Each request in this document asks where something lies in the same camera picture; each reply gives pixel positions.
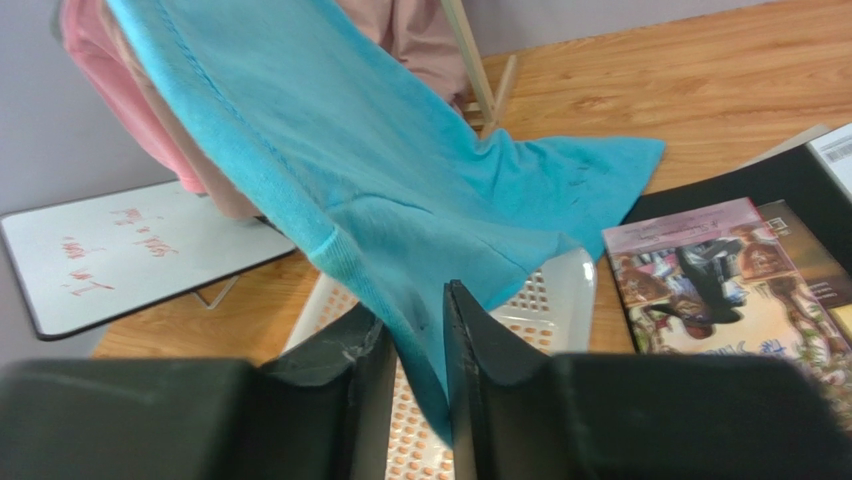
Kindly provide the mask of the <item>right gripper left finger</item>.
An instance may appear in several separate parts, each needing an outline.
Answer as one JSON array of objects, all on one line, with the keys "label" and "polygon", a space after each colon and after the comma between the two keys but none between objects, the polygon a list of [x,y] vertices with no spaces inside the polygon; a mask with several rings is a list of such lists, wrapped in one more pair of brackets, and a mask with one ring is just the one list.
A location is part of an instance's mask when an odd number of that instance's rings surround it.
[{"label": "right gripper left finger", "polygon": [[380,479],[396,351],[356,306],[282,356],[1,373],[5,479]]}]

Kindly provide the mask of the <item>teal t shirt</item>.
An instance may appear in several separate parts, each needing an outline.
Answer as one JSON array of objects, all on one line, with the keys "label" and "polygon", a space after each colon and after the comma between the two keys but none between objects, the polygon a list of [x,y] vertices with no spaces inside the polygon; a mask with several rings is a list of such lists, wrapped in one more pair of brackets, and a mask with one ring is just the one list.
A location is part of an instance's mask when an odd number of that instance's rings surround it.
[{"label": "teal t shirt", "polygon": [[206,156],[390,330],[452,439],[443,288],[492,310],[548,260],[603,253],[665,145],[479,138],[333,1],[113,1],[148,77]]}]

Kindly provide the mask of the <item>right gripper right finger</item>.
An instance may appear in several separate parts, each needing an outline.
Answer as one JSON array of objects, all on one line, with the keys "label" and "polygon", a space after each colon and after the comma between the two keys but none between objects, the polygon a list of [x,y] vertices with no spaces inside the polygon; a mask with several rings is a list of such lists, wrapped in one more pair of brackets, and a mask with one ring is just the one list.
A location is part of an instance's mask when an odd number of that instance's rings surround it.
[{"label": "right gripper right finger", "polygon": [[547,355],[444,289],[459,479],[847,479],[815,384],[760,356]]}]

